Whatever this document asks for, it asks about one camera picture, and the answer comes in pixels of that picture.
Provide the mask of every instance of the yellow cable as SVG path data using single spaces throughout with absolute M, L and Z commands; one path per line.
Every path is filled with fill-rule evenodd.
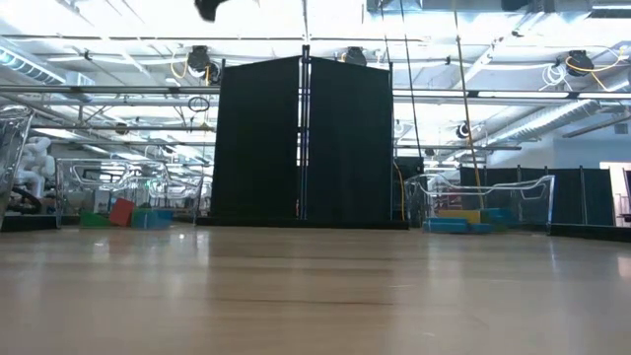
M 596 82 L 600 85 L 600 87 L 605 90 L 605 91 L 609 91 L 609 89 L 602 83 L 602 81 L 598 78 L 598 76 L 596 76 L 596 74 L 594 73 L 590 73 L 592 74 L 592 76 L 594 77 L 594 79 L 596 80 Z
M 398 180 L 401 183 L 401 221 L 405 221 L 405 187 L 403 187 L 403 175 L 396 163 L 394 163 L 394 168 L 398 173 Z
M 174 63 L 171 62 L 171 72 L 176 78 L 184 79 L 184 77 L 186 76 L 186 71 L 188 71 L 188 54 L 186 54 L 186 59 L 184 59 L 184 71 L 181 73 L 181 75 L 177 74 L 177 72 L 175 71 Z
M 597 73 L 597 72 L 601 72 L 601 71 L 605 71 L 605 70 L 611 69 L 614 66 L 618 65 L 620 60 L 622 60 L 622 54 L 624 54 L 624 48 L 620 48 L 620 54 L 618 54 L 618 57 L 615 60 L 615 63 L 613 63 L 611 65 L 607 65 L 604 68 L 598 68 L 598 69 L 579 68 L 577 66 L 574 66 L 574 65 L 570 64 L 570 59 L 572 59 L 572 57 L 565 58 L 565 65 L 569 66 L 570 68 L 572 68 L 574 70 L 579 70 L 579 71 L 582 71 L 582 72 L 585 72 L 585 73 Z

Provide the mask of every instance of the wooden floor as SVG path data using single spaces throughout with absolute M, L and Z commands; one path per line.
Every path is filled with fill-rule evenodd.
M 1 354 L 631 353 L 631 246 L 199 229 L 0 236 Z

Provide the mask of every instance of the fluorescent light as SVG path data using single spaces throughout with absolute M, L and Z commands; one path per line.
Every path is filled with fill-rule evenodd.
M 392 94 L 395 96 L 408 96 L 411 97 L 412 92 L 409 90 L 392 90 Z M 461 98 L 462 91 L 456 90 L 414 90 L 415 97 L 447 97 L 447 98 Z
M 627 93 L 583 93 L 583 94 L 579 94 L 579 99 L 625 100 L 625 99 L 631 99 L 631 94 L 627 94 Z
M 89 149 L 95 153 L 101 153 L 101 154 L 109 154 L 109 152 L 103 148 L 99 148 L 99 147 L 95 147 L 95 146 L 91 146 L 91 145 L 84 145 L 84 148 Z
M 568 93 L 555 92 L 480 92 L 480 98 L 565 99 Z
M 143 160 L 149 160 L 149 158 L 147 157 L 143 157 L 141 155 L 138 154 L 130 154 L 130 153 L 116 153 L 116 155 L 122 159 L 126 159 L 126 160 L 132 160 L 132 161 L 143 161 Z
M 35 132 L 37 133 L 42 133 L 45 135 L 49 135 L 52 137 L 57 137 L 57 138 L 64 138 L 64 139 L 79 139 L 79 138 L 83 138 L 82 136 L 72 133 L 72 132 L 68 132 L 65 129 L 52 129 L 52 128 L 36 128 L 34 129 Z

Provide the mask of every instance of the blue bin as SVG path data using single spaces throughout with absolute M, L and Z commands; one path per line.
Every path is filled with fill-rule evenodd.
M 134 210 L 131 217 L 131 227 L 137 229 L 162 230 L 171 226 L 174 211 L 169 210 Z

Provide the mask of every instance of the ceiling duct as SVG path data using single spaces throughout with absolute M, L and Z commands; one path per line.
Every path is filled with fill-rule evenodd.
M 448 11 L 454 10 L 454 0 L 366 0 L 369 13 L 400 14 L 401 3 L 405 12 Z M 456 0 L 459 12 L 589 12 L 592 6 L 586 0 Z
M 44 85 L 62 85 L 66 81 L 39 64 L 31 55 L 20 51 L 10 41 L 0 37 L 0 65 L 17 71 Z
M 603 83 L 612 92 L 631 92 L 631 71 L 626 70 L 608 80 L 603 80 Z M 595 92 L 598 91 L 598 87 L 591 87 L 586 91 Z M 544 108 L 509 124 L 481 141 L 486 141 L 487 145 L 499 144 L 509 140 L 523 142 L 572 122 L 590 117 L 599 113 L 602 109 L 603 106 L 598 100 L 579 100 L 563 106 Z
M 94 85 L 95 82 L 90 80 L 83 74 L 68 71 L 63 74 L 56 73 L 47 64 L 26 53 L 7 39 L 0 36 L 0 66 L 4 66 L 13 71 L 23 74 L 32 80 L 44 85 Z M 68 99 L 80 100 L 84 103 L 89 102 L 92 96 L 86 94 L 66 94 Z

